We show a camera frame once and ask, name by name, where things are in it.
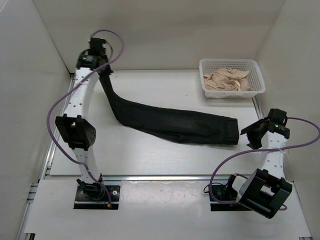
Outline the black trousers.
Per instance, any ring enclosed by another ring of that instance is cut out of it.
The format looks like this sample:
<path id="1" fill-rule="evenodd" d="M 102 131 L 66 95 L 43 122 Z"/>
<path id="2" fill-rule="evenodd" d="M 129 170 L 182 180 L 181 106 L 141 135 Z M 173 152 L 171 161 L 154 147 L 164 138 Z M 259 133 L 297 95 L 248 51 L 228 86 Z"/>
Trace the black trousers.
<path id="1" fill-rule="evenodd" d="M 180 144 L 237 145 L 239 142 L 236 118 L 126 100 L 113 90 L 108 72 L 99 74 L 99 82 L 114 117 L 123 126 Z"/>

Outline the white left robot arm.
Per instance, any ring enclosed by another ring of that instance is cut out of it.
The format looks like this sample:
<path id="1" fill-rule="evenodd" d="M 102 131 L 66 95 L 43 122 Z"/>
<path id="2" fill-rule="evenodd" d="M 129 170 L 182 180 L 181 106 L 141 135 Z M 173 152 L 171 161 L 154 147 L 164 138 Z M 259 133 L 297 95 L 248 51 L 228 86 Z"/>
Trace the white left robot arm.
<path id="1" fill-rule="evenodd" d="M 93 72 L 108 62 L 104 50 L 85 50 L 77 60 L 74 86 L 69 102 L 62 116 L 57 116 L 55 125 L 75 155 L 81 177 L 77 180 L 81 190 L 93 200 L 100 200 L 105 194 L 102 174 L 99 173 L 93 144 L 96 141 L 96 129 L 88 122 L 89 105 L 99 75 Z"/>

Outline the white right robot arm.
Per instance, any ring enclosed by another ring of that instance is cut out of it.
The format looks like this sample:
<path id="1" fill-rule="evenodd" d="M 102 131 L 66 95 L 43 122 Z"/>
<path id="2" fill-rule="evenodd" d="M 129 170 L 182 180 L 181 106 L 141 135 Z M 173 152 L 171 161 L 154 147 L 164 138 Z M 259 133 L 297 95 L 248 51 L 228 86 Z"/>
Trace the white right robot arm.
<path id="1" fill-rule="evenodd" d="M 281 209 L 293 189 L 285 179 L 285 153 L 281 150 L 290 137 L 286 123 L 286 117 L 268 117 L 241 131 L 247 135 L 251 149 L 264 150 L 261 153 L 262 166 L 249 177 L 232 174 L 224 188 L 227 198 L 268 219 Z"/>

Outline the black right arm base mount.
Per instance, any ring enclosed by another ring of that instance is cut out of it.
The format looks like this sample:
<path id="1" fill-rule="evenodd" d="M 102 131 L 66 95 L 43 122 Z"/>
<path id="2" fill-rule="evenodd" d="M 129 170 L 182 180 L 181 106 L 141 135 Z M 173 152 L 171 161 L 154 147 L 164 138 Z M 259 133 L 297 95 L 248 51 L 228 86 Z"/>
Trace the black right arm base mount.
<path id="1" fill-rule="evenodd" d="M 224 184 L 214 182 L 212 184 L 212 192 L 214 196 L 221 201 L 235 201 L 237 198 L 237 192 L 232 188 L 227 188 Z M 211 212 L 241 212 L 250 211 L 250 209 L 242 206 L 241 204 L 221 204 L 216 202 L 211 196 L 209 196 L 210 211 Z"/>

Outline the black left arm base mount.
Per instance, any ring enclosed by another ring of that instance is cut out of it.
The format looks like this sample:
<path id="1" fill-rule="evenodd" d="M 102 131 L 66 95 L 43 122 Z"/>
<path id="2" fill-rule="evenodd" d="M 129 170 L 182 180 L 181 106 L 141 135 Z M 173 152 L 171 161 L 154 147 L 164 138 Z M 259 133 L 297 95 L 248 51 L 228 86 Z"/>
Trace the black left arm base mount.
<path id="1" fill-rule="evenodd" d="M 120 185 L 105 185 L 111 198 L 111 204 L 109 203 L 108 194 L 101 187 L 98 187 L 98 193 L 92 190 L 83 190 L 78 185 L 73 208 L 76 210 L 118 210 L 119 201 L 121 195 Z"/>

